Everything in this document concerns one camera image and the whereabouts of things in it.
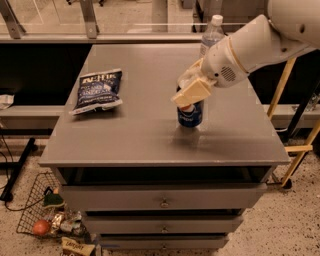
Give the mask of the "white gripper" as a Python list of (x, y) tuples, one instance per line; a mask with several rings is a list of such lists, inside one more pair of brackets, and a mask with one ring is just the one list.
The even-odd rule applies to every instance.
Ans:
[[(202, 73), (214, 80), (198, 78)], [(177, 85), (180, 90), (171, 98), (171, 101), (178, 108), (184, 108), (209, 97), (215, 84), (220, 88), (228, 88), (247, 77), (248, 73), (239, 63), (232, 49), (231, 39), (225, 37), (213, 45), (203, 59), (193, 63), (178, 78)]]

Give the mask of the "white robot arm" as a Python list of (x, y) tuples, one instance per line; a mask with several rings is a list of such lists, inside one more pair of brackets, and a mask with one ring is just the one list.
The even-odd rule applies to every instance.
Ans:
[(267, 13), (211, 46), (177, 80), (171, 101), (188, 107), (261, 67), (320, 48), (320, 0), (268, 0)]

